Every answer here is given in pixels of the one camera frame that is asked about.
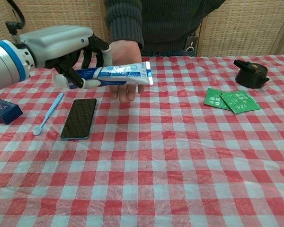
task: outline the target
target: black phone screen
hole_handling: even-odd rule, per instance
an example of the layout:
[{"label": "black phone screen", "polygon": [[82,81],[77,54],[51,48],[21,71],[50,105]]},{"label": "black phone screen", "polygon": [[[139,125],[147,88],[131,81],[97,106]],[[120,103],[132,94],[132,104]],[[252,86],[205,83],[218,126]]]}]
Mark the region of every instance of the black phone screen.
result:
[{"label": "black phone screen", "polygon": [[62,140],[79,140],[89,137],[96,102],[95,98],[76,99],[73,102],[61,133]]}]

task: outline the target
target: white toothpaste tube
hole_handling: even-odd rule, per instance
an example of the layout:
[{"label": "white toothpaste tube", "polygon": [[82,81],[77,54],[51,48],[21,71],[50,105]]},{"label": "white toothpaste tube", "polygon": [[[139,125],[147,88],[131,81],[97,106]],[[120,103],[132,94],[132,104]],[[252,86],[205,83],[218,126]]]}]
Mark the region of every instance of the white toothpaste tube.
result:
[{"label": "white toothpaste tube", "polygon": [[[100,68],[76,70],[84,79],[83,89],[106,85],[153,85],[149,61],[128,65],[106,66]],[[53,75],[56,87],[77,88],[63,75]]]}]

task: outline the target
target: robotic hand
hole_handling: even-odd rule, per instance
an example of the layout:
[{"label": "robotic hand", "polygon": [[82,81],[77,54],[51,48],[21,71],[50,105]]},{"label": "robotic hand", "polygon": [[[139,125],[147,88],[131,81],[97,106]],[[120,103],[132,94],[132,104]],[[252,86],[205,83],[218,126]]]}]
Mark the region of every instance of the robotic hand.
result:
[{"label": "robotic hand", "polygon": [[33,68],[55,68],[79,88],[88,89],[100,85],[93,79],[86,81],[74,70],[83,51],[82,69],[88,68],[92,53],[96,53],[96,67],[112,65],[110,46],[97,38],[92,29],[81,26],[53,26],[17,35],[24,26],[24,17],[12,0],[11,6],[18,11],[23,23],[7,22],[15,43],[0,41],[0,90],[29,78]]}]

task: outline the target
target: red and white checkered tablecloth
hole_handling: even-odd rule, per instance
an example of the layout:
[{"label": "red and white checkered tablecloth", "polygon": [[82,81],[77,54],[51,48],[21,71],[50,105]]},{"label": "red and white checkered tablecloth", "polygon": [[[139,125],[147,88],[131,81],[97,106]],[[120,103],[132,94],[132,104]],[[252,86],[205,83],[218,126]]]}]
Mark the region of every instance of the red and white checkered tablecloth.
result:
[{"label": "red and white checkered tablecloth", "polygon": [[[235,59],[266,65],[270,81],[238,85]],[[0,91],[24,112],[0,124],[0,226],[284,227],[284,55],[149,60],[155,83],[131,103],[55,89],[52,70]],[[262,110],[206,106],[209,87],[246,90]],[[73,100],[90,97],[90,138],[61,141]]]}]

